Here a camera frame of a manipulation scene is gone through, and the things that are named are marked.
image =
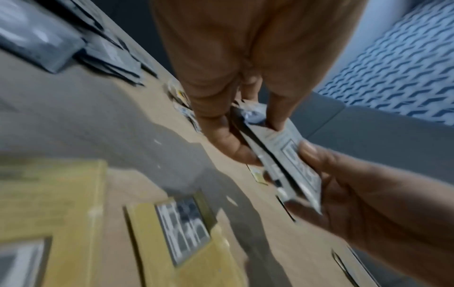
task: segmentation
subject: wall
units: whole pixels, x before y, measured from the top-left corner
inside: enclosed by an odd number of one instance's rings
[[[364,15],[344,52],[314,89],[318,91],[376,39],[388,31],[420,0],[369,0]]]

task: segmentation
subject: wooden table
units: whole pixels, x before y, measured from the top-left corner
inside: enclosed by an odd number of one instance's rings
[[[109,162],[100,285],[140,286],[124,204],[202,189],[250,286],[351,286],[331,257],[335,248],[354,260],[345,243],[294,224],[272,186],[256,183],[246,165],[196,133],[163,91],[173,77],[153,61],[159,80],[145,72],[145,87],[134,87],[76,62],[49,74],[0,51],[0,151]],[[361,286],[373,286],[357,268]]]

